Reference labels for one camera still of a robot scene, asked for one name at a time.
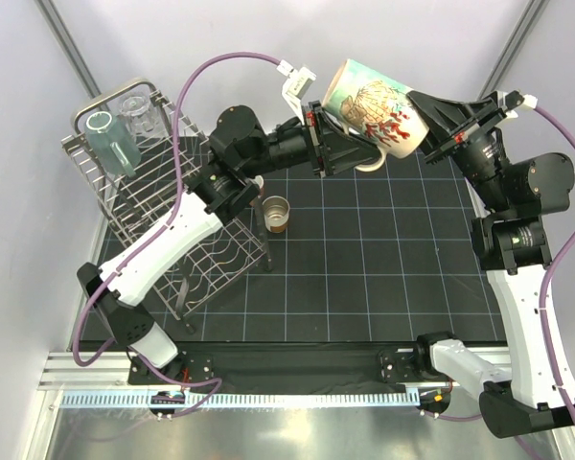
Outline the clear faceted glass cup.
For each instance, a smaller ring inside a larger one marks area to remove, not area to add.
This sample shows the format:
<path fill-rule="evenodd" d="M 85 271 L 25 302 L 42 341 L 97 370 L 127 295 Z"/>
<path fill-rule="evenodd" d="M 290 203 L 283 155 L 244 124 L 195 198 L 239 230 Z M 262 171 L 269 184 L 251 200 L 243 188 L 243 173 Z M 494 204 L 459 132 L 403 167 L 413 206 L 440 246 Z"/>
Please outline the clear faceted glass cup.
<path fill-rule="evenodd" d="M 166 134 L 159 109 L 143 92 L 126 93 L 119 101 L 119 111 L 137 146 L 147 149 Z"/>

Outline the teal ceramic cup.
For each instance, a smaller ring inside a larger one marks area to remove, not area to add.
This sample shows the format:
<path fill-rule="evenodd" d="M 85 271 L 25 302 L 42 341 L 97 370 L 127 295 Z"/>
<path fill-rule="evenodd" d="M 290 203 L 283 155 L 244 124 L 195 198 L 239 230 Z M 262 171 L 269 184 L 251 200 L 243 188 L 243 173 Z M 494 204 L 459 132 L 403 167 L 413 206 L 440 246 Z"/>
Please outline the teal ceramic cup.
<path fill-rule="evenodd" d="M 142 154 L 124 122 L 109 111 L 97 111 L 85 121 L 84 132 L 107 173 L 135 175 Z"/>

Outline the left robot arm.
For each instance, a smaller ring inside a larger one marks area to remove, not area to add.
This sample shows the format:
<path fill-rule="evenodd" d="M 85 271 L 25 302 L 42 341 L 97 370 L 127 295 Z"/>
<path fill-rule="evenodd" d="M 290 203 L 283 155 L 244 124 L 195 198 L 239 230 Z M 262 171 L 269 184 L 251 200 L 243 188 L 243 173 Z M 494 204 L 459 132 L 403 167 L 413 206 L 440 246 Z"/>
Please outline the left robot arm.
<path fill-rule="evenodd" d="M 375 170 L 386 156 L 347 123 L 337 124 L 320 103 L 311 103 L 271 133 L 265 133 L 250 107 L 232 106 L 219 116 L 209 148 L 207 165 L 177 178 L 176 199 L 167 214 L 121 254 L 100 266 L 86 263 L 77 272 L 86 310 L 96 311 L 110 340 L 137 353 L 166 384 L 180 379 L 184 362 L 144 307 L 144 298 L 169 268 L 258 196 L 255 177 L 305 163 L 318 176 Z"/>

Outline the cream floral ceramic mug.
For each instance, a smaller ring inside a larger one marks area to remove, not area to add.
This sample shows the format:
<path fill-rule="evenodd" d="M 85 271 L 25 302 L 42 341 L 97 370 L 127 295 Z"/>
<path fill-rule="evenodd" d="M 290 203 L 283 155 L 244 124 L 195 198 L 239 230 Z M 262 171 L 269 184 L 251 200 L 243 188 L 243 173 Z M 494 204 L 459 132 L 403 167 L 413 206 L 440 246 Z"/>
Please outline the cream floral ceramic mug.
<path fill-rule="evenodd" d="M 428 135 L 429 128 L 407 98 L 412 88 L 353 59 L 337 70 L 322 101 L 346 134 L 358 133 L 379 150 L 379 158 L 356 169 L 378 170 L 391 155 L 404 159 Z"/>

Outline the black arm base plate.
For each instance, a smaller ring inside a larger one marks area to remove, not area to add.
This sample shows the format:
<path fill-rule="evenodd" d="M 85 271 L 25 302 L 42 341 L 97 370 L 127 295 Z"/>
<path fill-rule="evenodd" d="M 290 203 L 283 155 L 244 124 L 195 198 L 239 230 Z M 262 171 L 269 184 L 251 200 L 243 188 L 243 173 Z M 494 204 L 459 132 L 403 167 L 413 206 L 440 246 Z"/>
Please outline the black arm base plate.
<path fill-rule="evenodd" d="M 161 372 L 172 379 L 222 379 L 224 394 L 351 395 L 407 385 L 444 386 L 415 342 L 179 342 Z"/>

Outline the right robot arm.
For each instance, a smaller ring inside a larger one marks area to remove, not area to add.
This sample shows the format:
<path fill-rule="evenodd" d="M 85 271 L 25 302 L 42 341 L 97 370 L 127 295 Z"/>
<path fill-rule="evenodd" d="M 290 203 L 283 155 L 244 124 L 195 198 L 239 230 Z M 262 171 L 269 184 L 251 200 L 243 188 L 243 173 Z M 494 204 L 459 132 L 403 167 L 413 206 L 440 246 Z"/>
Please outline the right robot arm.
<path fill-rule="evenodd" d="M 520 108 L 536 109 L 534 96 L 496 91 L 470 103 L 419 91 L 408 97 L 428 129 L 425 161 L 452 160 L 484 206 L 471 222 L 471 246 L 499 306 L 511 362 L 502 371 L 453 333 L 428 333 L 417 339 L 414 372 L 456 381 L 497 438 L 575 427 L 575 379 L 550 289 L 561 255 L 550 250 L 543 225 L 544 216 L 569 208 L 571 159 L 560 152 L 519 162 L 507 156 L 500 126 Z"/>

